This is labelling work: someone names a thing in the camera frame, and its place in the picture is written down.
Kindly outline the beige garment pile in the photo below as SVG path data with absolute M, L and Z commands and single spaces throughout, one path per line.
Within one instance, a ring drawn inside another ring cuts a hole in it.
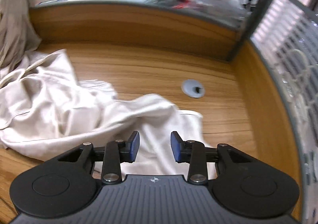
M 1 68 L 17 65 L 40 44 L 29 17 L 28 0 L 1 0 Z

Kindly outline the beige satin shirt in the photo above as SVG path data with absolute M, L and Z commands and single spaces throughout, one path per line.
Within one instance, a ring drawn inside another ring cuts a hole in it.
M 140 134 L 136 161 L 123 175 L 187 175 L 175 162 L 170 134 L 203 142 L 202 116 L 158 94 L 120 100 L 110 83 L 79 81 L 65 50 L 25 53 L 14 70 L 1 69 L 1 147 L 46 161 L 85 142 Z

